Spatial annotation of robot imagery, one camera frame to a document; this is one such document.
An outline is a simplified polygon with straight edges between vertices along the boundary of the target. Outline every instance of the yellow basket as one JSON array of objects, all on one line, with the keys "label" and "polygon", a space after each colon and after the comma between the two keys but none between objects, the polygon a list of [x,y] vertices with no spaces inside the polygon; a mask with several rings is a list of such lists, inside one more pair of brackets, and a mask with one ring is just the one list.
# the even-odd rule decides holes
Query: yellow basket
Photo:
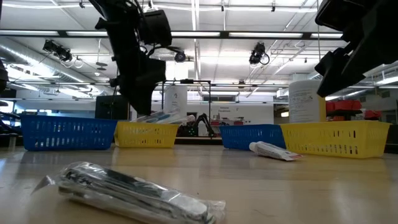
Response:
[{"label": "yellow basket", "polygon": [[289,151],[350,158],[382,156],[389,126],[378,121],[281,124]]},{"label": "yellow basket", "polygon": [[151,124],[119,121],[114,135],[119,147],[164,147],[174,146],[177,124]]}]

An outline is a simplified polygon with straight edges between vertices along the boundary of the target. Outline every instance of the wooden table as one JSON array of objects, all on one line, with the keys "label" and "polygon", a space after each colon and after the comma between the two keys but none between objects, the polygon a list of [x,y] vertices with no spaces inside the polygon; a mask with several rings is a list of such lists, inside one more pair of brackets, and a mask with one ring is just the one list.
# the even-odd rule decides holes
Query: wooden table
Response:
[{"label": "wooden table", "polygon": [[90,161],[209,200],[226,201],[225,223],[398,223],[398,156],[295,162],[222,146],[85,152],[0,152],[1,223],[138,223],[70,202],[44,175]]}]

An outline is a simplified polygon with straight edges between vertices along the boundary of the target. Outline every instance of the plastic basket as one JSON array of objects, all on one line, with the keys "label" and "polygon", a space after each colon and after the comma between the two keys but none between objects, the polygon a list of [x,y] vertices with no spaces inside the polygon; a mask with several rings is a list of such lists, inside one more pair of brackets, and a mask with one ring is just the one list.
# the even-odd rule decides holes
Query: plastic basket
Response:
[{"label": "plastic basket", "polygon": [[22,115],[28,151],[108,149],[117,121],[91,118]]},{"label": "plastic basket", "polygon": [[118,122],[115,143],[119,147],[156,147],[174,146],[178,124],[151,124],[128,121]]},{"label": "plastic basket", "polygon": [[351,158],[382,156],[389,126],[378,121],[281,124],[289,151]]},{"label": "plastic basket", "polygon": [[220,131],[225,148],[250,150],[250,143],[258,141],[286,148],[282,130],[276,124],[220,126]]}]

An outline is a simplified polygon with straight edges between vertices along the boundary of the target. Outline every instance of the toothpaste tube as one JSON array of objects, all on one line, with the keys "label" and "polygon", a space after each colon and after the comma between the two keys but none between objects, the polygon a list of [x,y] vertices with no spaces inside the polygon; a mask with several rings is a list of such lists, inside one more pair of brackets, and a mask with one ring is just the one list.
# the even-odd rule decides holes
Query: toothpaste tube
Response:
[{"label": "toothpaste tube", "polygon": [[295,159],[303,157],[302,155],[294,152],[289,152],[281,147],[277,147],[273,144],[266,142],[252,142],[249,145],[250,150],[255,152],[258,156],[266,156],[274,159],[280,159],[283,161],[293,161]]}]

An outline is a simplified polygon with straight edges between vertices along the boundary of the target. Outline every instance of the blue bin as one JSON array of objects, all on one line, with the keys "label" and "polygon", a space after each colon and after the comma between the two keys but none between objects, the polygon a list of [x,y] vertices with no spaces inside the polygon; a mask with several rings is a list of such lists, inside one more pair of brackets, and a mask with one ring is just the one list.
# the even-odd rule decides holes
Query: blue bin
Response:
[{"label": "blue bin", "polygon": [[21,116],[28,151],[108,149],[117,123],[106,119]]},{"label": "blue bin", "polygon": [[276,124],[220,126],[225,148],[250,150],[252,142],[263,141],[286,149],[282,129]]}]

